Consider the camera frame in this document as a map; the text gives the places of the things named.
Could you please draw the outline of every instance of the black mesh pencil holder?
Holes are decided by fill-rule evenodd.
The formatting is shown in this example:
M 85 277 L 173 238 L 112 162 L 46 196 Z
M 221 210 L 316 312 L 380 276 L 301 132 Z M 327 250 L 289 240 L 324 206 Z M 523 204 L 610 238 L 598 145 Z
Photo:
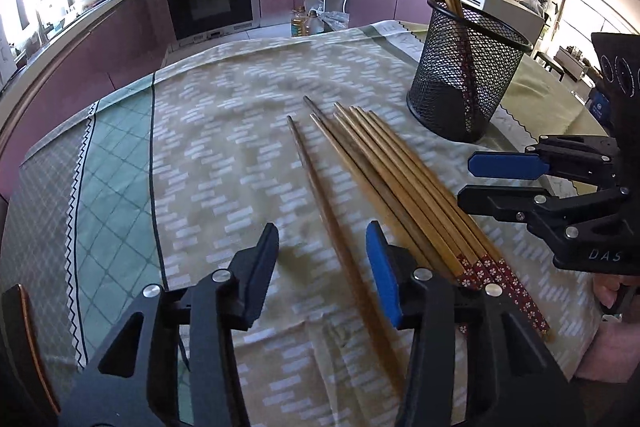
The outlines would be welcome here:
M 461 19 L 444 0 L 428 3 L 431 23 L 407 105 L 423 126 L 443 138 L 476 142 L 532 45 L 482 10 L 463 5 Z

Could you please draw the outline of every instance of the cooking oil bottle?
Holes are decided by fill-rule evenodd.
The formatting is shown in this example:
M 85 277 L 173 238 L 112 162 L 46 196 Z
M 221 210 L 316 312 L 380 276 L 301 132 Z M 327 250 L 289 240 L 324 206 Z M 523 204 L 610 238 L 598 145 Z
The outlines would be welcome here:
M 295 8 L 291 13 L 291 36 L 303 37 L 307 35 L 305 31 L 306 11 L 304 6 Z

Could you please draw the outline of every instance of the tablecloth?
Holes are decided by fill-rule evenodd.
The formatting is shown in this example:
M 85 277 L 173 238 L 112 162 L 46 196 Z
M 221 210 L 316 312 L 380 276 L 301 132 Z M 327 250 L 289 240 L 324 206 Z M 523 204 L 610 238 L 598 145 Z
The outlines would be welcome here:
M 38 349 L 62 403 L 146 284 L 192 285 L 255 245 L 273 222 L 280 254 L 262 315 L 249 332 L 234 333 L 252 425 L 393 423 L 399 397 L 354 308 L 286 116 L 299 124 L 372 291 L 364 230 L 378 216 L 312 124 L 304 95 L 329 112 L 338 101 L 375 110 L 454 193 L 479 182 L 466 170 L 476 150 L 522 151 L 540 134 L 603 134 L 565 87 L 524 57 L 478 144 L 436 136 L 405 104 L 425 31 L 388 21 L 223 44 L 99 100 L 30 150 L 9 205 L 0 291 L 19 282 L 30 294 Z M 576 193 L 565 180 L 541 182 L 560 196 Z M 600 321 L 590 278 L 555 269 L 550 250 L 524 225 L 478 222 L 554 330 L 548 347 L 570 377 Z M 389 334 L 406 363 L 411 332 Z M 188 328 L 182 339 L 188 354 Z M 461 335 L 456 349 L 459 421 L 466 378 Z M 181 362 L 186 421 L 188 376 Z

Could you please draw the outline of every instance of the plastic bottle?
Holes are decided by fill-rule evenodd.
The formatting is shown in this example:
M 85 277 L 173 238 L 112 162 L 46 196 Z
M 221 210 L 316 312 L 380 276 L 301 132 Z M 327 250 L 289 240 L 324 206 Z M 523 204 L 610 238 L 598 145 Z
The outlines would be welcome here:
M 324 32 L 324 23 L 318 18 L 318 12 L 311 10 L 309 17 L 305 21 L 307 35 L 318 35 Z
M 302 37 L 305 32 L 306 10 L 304 6 L 295 8 L 291 13 L 291 36 Z

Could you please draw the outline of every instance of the blue gripper pad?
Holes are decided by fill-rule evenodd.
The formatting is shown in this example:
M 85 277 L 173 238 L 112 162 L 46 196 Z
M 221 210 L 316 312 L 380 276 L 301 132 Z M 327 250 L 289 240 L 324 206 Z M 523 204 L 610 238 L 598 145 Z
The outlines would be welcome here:
M 537 180 L 549 172 L 549 165 L 535 153 L 474 152 L 467 165 L 478 178 Z
M 369 223 L 365 239 L 367 256 L 369 257 L 369 263 L 373 271 L 373 278 L 376 281 L 376 288 L 378 289 L 378 297 L 380 298 L 382 309 L 385 312 L 386 318 L 397 328 L 402 318 L 400 298 L 398 295 L 398 281 L 396 281 L 396 276 L 389 266 L 389 261 L 386 257 L 388 243 L 377 221 L 371 221 Z

